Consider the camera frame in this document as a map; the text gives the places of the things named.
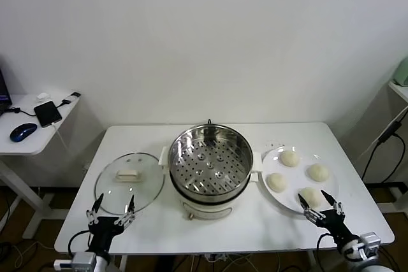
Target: white plate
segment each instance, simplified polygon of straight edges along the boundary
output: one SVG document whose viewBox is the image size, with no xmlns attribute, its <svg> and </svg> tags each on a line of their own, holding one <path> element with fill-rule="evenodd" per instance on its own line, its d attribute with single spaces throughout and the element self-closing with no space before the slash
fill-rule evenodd
<svg viewBox="0 0 408 272">
<path fill-rule="evenodd" d="M 285 150 L 295 151 L 299 155 L 300 162 L 297 167 L 287 167 L 283 165 L 279 158 L 279 155 Z M 333 165 L 331 165 L 327 161 L 322 160 L 320 156 L 316 154 L 308 154 L 297 147 L 295 148 L 284 146 L 270 151 L 265 156 L 262 163 L 263 171 L 261 176 L 266 189 L 278 202 L 280 202 L 280 204 L 292 211 L 303 213 L 303 209 L 300 206 L 298 193 L 305 187 L 312 187 L 318 191 L 323 189 L 327 193 L 331 194 L 334 198 L 336 198 L 339 194 L 339 185 L 333 173 Z M 311 165 L 317 163 L 325 165 L 330 171 L 330 177 L 325 182 L 319 183 L 314 181 L 307 172 L 308 168 Z M 282 173 L 285 176 L 288 182 L 288 187 L 285 191 L 275 192 L 268 186 L 266 179 L 268 178 L 268 175 L 272 173 Z M 321 193 L 320 195 L 322 198 L 321 205 L 317 207 L 316 210 L 321 211 L 330 209 L 331 206 L 327 203 L 326 199 Z"/>
</svg>

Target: smartphone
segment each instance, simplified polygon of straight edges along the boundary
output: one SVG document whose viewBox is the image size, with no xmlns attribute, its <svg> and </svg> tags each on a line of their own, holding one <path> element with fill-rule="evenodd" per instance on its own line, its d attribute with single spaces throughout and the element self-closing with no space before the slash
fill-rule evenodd
<svg viewBox="0 0 408 272">
<path fill-rule="evenodd" d="M 42 127 L 48 127 L 62 119 L 61 114 L 52 101 L 36 106 L 34 112 Z"/>
</svg>

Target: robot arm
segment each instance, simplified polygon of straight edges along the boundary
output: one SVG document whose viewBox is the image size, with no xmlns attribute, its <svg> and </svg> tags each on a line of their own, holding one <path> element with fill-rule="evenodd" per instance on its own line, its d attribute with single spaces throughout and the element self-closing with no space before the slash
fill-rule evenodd
<svg viewBox="0 0 408 272">
<path fill-rule="evenodd" d="M 373 232 L 361 236 L 352 234 L 344 224 L 346 214 L 343 211 L 342 204 L 336 202 L 327 192 L 323 190 L 321 192 L 332 209 L 325 211 L 313 210 L 299 194 L 300 204 L 304 210 L 303 214 L 307 220 L 316 226 L 329 231 L 337 245 L 337 250 L 347 260 L 350 270 L 352 272 L 391 271 L 378 264 L 377 252 L 380 247 L 380 238 Z"/>
<path fill-rule="evenodd" d="M 93 235 L 86 252 L 77 252 L 72 260 L 55 261 L 54 269 L 61 271 L 71 269 L 77 272 L 118 271 L 110 265 L 109 248 L 115 236 L 120 235 L 135 219 L 135 202 L 132 196 L 127 210 L 120 217 L 97 217 L 103 200 L 103 194 L 87 210 L 88 228 Z"/>
</svg>

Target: stainless steel pot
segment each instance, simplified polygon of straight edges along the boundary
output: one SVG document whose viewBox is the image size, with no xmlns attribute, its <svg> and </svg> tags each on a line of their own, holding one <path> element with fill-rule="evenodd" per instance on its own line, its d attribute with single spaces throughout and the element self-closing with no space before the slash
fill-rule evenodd
<svg viewBox="0 0 408 272">
<path fill-rule="evenodd" d="M 182 196 L 217 205 L 244 191 L 253 156 L 240 133 L 208 121 L 183 132 L 172 143 L 168 160 L 171 181 Z"/>
</svg>

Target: green object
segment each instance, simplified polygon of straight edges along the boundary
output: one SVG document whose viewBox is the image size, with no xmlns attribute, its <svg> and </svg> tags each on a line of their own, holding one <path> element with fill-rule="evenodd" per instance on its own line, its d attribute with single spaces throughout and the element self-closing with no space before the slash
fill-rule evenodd
<svg viewBox="0 0 408 272">
<path fill-rule="evenodd" d="M 408 57 L 401 61 L 393 75 L 394 81 L 408 87 Z"/>
</svg>

